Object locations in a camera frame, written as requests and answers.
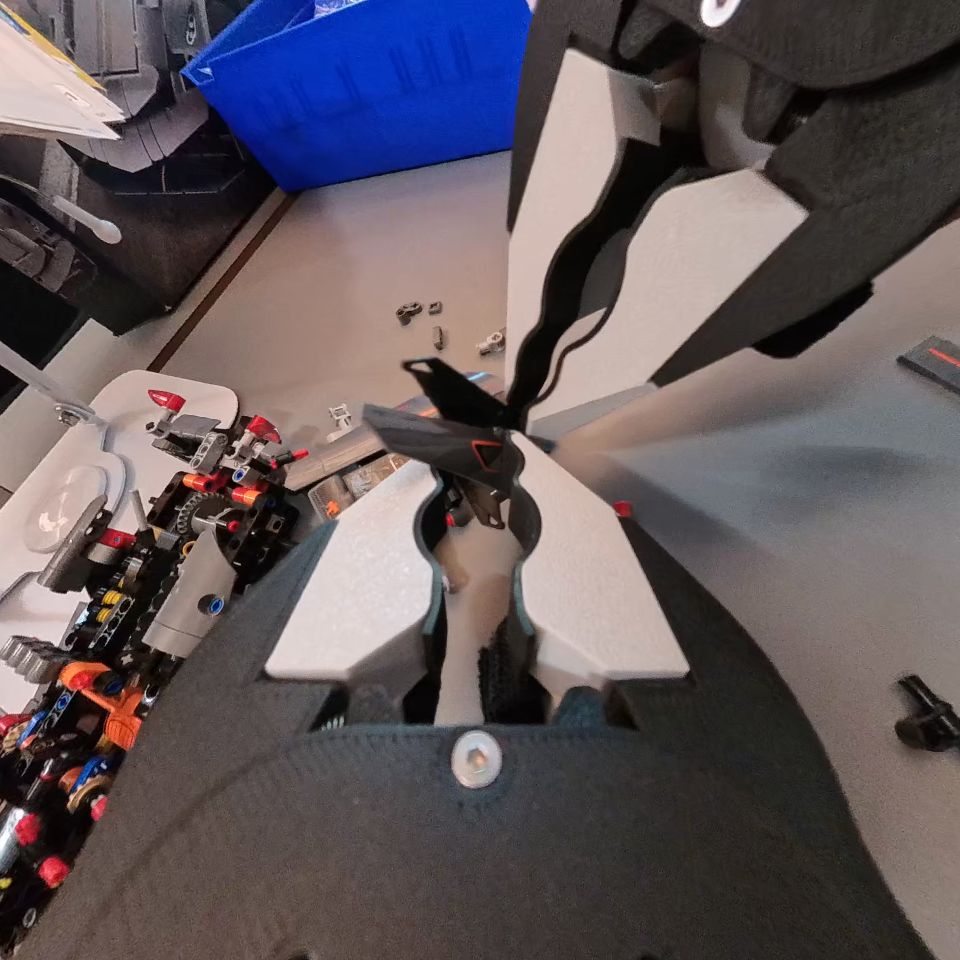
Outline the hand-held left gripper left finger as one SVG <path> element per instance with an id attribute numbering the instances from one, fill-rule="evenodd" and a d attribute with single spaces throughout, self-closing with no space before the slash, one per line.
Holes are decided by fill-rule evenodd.
<path id="1" fill-rule="evenodd" d="M 445 592 L 428 544 L 443 485 L 411 461 L 350 506 L 329 537 L 265 663 L 270 678 L 412 689 L 440 678 Z"/>

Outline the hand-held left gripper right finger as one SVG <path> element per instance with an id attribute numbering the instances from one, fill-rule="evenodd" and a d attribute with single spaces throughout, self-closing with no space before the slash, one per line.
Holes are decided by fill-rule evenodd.
<path id="1" fill-rule="evenodd" d="M 690 673 L 613 506 L 522 434 L 518 490 L 539 521 L 519 566 L 533 627 L 532 674 L 551 695 L 614 682 L 681 680 Z"/>

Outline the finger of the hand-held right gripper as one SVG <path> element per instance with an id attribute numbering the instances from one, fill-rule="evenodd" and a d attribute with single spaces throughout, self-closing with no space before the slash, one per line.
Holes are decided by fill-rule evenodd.
<path id="1" fill-rule="evenodd" d="M 529 426 L 581 426 L 653 390 L 654 374 L 809 216 L 757 168 L 676 186 L 627 247 L 606 321 L 561 363 Z"/>
<path id="2" fill-rule="evenodd" d="M 567 51 L 510 228 L 508 387 L 523 411 L 615 411 L 707 317 L 697 69 L 654 78 Z"/>

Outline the black grey lego assembly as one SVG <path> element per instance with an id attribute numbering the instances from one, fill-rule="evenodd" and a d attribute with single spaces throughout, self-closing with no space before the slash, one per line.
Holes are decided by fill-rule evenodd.
<path id="1" fill-rule="evenodd" d="M 490 389 L 482 385 L 483 376 L 468 375 L 465 373 L 464 375 L 466 375 L 469 379 L 475 381 L 478 386 L 482 387 L 485 391 L 497 397 L 498 400 L 500 400 L 501 402 L 504 402 L 508 406 L 508 408 L 510 409 L 510 414 L 512 414 L 512 425 L 509 428 L 497 428 L 497 429 L 507 431 L 510 435 L 510 439 L 512 439 L 513 432 L 511 431 L 511 427 L 516 426 L 518 423 L 517 417 L 516 417 L 516 411 L 505 400 L 503 400 L 500 397 L 498 392 L 491 392 Z M 412 414 L 417 414 L 417 415 L 428 417 L 428 418 L 440 418 L 439 412 L 437 408 L 434 406 L 432 400 L 430 400 L 426 395 L 424 395 L 424 393 L 422 392 L 422 388 L 420 386 L 418 387 L 419 387 L 420 394 L 422 395 L 423 400 L 425 401 L 424 406 L 419 407 L 416 404 L 407 404 L 407 405 L 400 405 L 400 406 L 394 406 L 394 407 L 388 407 L 388 406 L 383 406 L 383 407 L 392 408 L 400 411 L 406 411 Z M 310 493 L 313 493 L 315 491 L 318 491 L 320 486 L 322 486 L 325 482 L 331 481 L 334 478 L 337 478 L 339 483 L 341 483 L 342 486 L 345 488 L 346 492 L 350 494 L 352 490 L 347 481 L 347 475 L 362 473 L 367 465 L 374 464 L 375 462 L 378 462 L 379 460 L 382 460 L 385 458 L 399 459 L 401 461 L 401 464 L 399 468 L 397 468 L 392 474 L 381 479 L 379 484 L 381 484 L 383 481 L 388 479 L 390 476 L 396 473 L 401 467 L 405 466 L 407 463 L 411 461 L 416 461 L 416 460 L 404 457 L 400 454 L 389 451 L 382 444 L 381 440 L 378 438 L 378 435 L 369 426 L 367 426 L 364 423 L 362 418 L 362 423 L 359 427 L 352 430 L 348 434 L 343 435 L 341 438 L 338 438 L 333 441 L 332 451 L 330 452 L 325 451 L 320 454 L 310 456 L 307 458 L 306 464 L 304 466 L 297 466 L 294 469 L 293 488 L 294 490 L 299 492 L 306 490 Z M 464 498 L 464 496 L 462 494 L 460 486 L 457 484 L 456 477 L 438 473 L 438 471 L 433 469 L 431 466 L 430 468 L 433 471 L 433 473 L 438 476 L 438 479 L 440 480 L 442 485 L 441 498 L 438 501 L 438 504 L 435 509 L 437 512 L 442 511 L 442 516 L 444 520 L 444 529 L 446 529 L 447 528 L 446 513 L 448 509 L 445 507 L 445 501 L 446 501 L 446 496 L 449 490 L 452 489 L 455 493 L 460 494 L 462 498 Z M 351 506 L 353 506 L 355 503 L 360 501 L 362 498 L 366 497 L 366 495 L 372 492 L 374 488 L 377 487 L 378 485 L 367 488 L 366 491 L 361 496 L 354 496 L 352 503 L 346 507 L 345 511 L 343 511 L 338 518 L 328 517 L 326 522 L 322 525 L 322 527 L 318 528 L 316 535 L 311 537 L 309 541 L 310 546 L 318 547 L 316 562 L 318 561 L 320 553 L 330 536 L 331 524 L 333 522 L 337 522 L 341 520 L 343 515 Z M 428 538 L 427 543 L 429 546 L 434 547 L 434 555 L 435 555 L 436 546 L 438 545 L 440 539 L 442 539 L 444 536 L 444 534 L 439 535 L 440 530 L 439 530 L 438 520 L 434 520 L 432 531 L 433 531 L 433 534 Z"/>

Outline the dark grey lego wing panel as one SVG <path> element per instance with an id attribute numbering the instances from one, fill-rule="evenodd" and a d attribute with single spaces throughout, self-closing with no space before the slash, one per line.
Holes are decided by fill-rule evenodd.
<path id="1" fill-rule="evenodd" d="M 363 406 L 362 419 L 390 452 L 456 477 L 481 524 L 506 528 L 500 505 L 511 498 L 521 467 L 520 454 L 507 431 L 375 404 Z"/>

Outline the large lego car chassis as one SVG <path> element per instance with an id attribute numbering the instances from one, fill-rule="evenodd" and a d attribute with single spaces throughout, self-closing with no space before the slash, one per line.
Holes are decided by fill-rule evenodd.
<path id="1" fill-rule="evenodd" d="M 284 482 L 308 456 L 261 415 L 219 420 L 164 411 L 152 446 L 184 464 L 136 530 L 91 501 L 38 576 L 55 594 L 86 593 L 64 639 L 9 635 L 2 665 L 39 684 L 35 704 L 2 715 L 1 940 L 15 954 L 69 876 L 106 810 L 148 714 L 231 602 L 292 547 L 299 510 Z"/>

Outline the black t-shaped lego piece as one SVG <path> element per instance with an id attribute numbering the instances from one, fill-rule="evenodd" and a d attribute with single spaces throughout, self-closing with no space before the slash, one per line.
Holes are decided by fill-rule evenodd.
<path id="1" fill-rule="evenodd" d="M 954 706 L 937 696 L 916 675 L 897 681 L 913 704 L 913 711 L 897 720 L 894 733 L 905 746 L 926 752 L 944 753 L 959 749 L 959 716 Z"/>

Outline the dark lego set box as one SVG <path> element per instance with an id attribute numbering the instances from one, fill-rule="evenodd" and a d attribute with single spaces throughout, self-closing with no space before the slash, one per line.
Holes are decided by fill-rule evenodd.
<path id="1" fill-rule="evenodd" d="M 2 133 L 2 290 L 123 334 L 177 307 L 275 189 L 186 69 L 245 1 L 5 2 L 119 110 L 112 139 Z"/>

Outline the lego instruction booklet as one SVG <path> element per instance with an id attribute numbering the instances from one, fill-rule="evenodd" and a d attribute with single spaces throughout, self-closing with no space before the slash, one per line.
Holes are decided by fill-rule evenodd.
<path id="1" fill-rule="evenodd" d="M 118 140 L 126 117 L 106 90 L 6 5 L 1 6 L 1 133 Z"/>

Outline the blue plastic bin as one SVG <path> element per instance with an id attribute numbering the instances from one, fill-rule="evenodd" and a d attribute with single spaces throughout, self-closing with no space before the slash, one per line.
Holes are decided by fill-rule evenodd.
<path id="1" fill-rule="evenodd" d="M 284 191 L 511 149 L 523 1 L 255 2 L 182 69 Z"/>

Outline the flat grey orange striped tile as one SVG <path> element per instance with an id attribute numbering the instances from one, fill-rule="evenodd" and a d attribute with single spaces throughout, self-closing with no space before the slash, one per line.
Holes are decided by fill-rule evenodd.
<path id="1" fill-rule="evenodd" d="M 938 336 L 925 338 L 899 354 L 896 363 L 907 370 L 959 394 L 959 345 Z"/>

